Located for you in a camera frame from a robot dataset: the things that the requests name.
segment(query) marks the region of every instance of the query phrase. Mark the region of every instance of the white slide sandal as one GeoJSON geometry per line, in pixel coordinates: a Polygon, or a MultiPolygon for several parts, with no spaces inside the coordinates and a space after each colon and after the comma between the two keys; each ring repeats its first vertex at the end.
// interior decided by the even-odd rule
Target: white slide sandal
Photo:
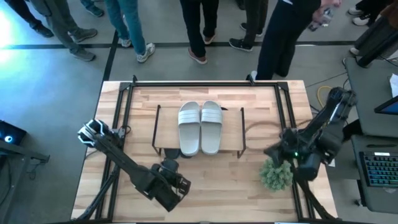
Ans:
{"type": "Polygon", "coordinates": [[[214,101],[206,101],[201,111],[201,149],[205,154],[217,154],[220,149],[223,111],[214,101]]]}
{"type": "Polygon", "coordinates": [[[197,102],[182,105],[178,112],[180,148],[185,156],[194,156],[199,151],[200,106],[197,102]]]}

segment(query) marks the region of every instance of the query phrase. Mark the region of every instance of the concrete floor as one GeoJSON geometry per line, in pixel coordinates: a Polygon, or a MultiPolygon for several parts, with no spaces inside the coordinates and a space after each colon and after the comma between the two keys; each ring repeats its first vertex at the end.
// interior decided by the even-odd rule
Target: concrete floor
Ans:
{"type": "MultiPolygon", "coordinates": [[[[354,26],[346,10],[357,1],[343,1],[327,29],[305,31],[299,41],[320,41],[325,45],[327,41],[356,40],[366,27],[354,26]]],[[[79,0],[69,3],[79,25],[99,31],[98,36],[83,44],[112,43],[114,28],[106,16],[93,17],[79,0]]],[[[275,3],[276,0],[270,0],[269,17],[275,3]]],[[[177,0],[140,0],[139,4],[147,42],[187,45],[177,0]]],[[[104,8],[103,2],[97,5],[104,8]]],[[[34,9],[32,12],[45,24],[45,18],[34,9]]],[[[245,21],[245,13],[237,9],[233,0],[221,0],[218,15],[216,42],[244,35],[239,24],[245,21]]],[[[37,169],[35,180],[28,176],[24,179],[10,223],[66,221],[72,212],[85,155],[85,147],[77,140],[76,132],[95,113],[109,49],[89,49],[97,55],[89,63],[71,57],[65,49],[48,49],[46,46],[60,42],[55,37],[45,39],[37,35],[4,1],[0,2],[0,27],[0,47],[37,44],[42,48],[0,49],[0,119],[25,129],[29,133],[25,144],[32,150],[51,155],[50,162],[37,169]]],[[[133,49],[117,49],[109,79],[130,80],[137,75],[140,80],[242,80],[256,69],[260,51],[255,47],[248,54],[229,47],[209,47],[209,63],[201,66],[188,57],[186,47],[163,46],[142,65],[136,62],[133,49]]],[[[304,80],[311,104],[320,108],[316,98],[318,87],[342,86],[347,79],[341,59],[348,55],[348,49],[349,45],[297,47],[287,79],[304,80]]],[[[354,119],[356,115],[352,113],[349,120],[354,119]]],[[[348,152],[352,150],[350,145],[345,147],[348,152]]],[[[342,179],[349,177],[339,175],[338,168],[329,168],[328,173],[340,218],[374,223],[397,220],[398,215],[373,213],[354,205],[353,200],[359,198],[356,182],[342,179]]]]}

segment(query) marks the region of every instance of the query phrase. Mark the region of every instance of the wooden table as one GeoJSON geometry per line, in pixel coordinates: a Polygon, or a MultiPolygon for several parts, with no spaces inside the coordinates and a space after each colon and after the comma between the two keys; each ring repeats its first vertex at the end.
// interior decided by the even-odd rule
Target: wooden table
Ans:
{"type": "MultiPolygon", "coordinates": [[[[312,119],[303,81],[288,81],[297,125],[305,127],[312,119]]],[[[96,118],[111,125],[120,82],[105,82],[101,90],[96,118]]],[[[259,169],[267,156],[262,150],[279,140],[280,121],[275,91],[268,87],[145,87],[134,88],[124,152],[138,164],[150,167],[159,163],[151,146],[157,105],[179,108],[187,101],[203,104],[215,100],[230,111],[244,108],[246,145],[238,159],[236,151],[221,151],[207,156],[198,153],[191,159],[178,158],[179,172],[192,182],[190,193],[168,213],[155,200],[149,201],[135,190],[129,176],[121,171],[114,222],[274,222],[297,221],[291,189],[270,192],[260,183],[259,169]]],[[[122,123],[122,107],[119,126],[122,123]]],[[[98,193],[105,156],[97,152],[84,163],[72,217],[78,217],[98,193]]],[[[325,166],[310,183],[315,196],[329,213],[336,216],[325,166]]],[[[300,194],[307,214],[303,193],[300,194]]],[[[108,210],[109,193],[104,206],[108,210]]]]}

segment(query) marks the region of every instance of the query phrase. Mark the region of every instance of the computer screen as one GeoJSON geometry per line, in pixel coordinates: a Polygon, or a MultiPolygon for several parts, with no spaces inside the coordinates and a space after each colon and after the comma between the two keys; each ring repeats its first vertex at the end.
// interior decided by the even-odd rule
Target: computer screen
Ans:
{"type": "Polygon", "coordinates": [[[398,115],[398,96],[378,106],[374,112],[398,115]]]}

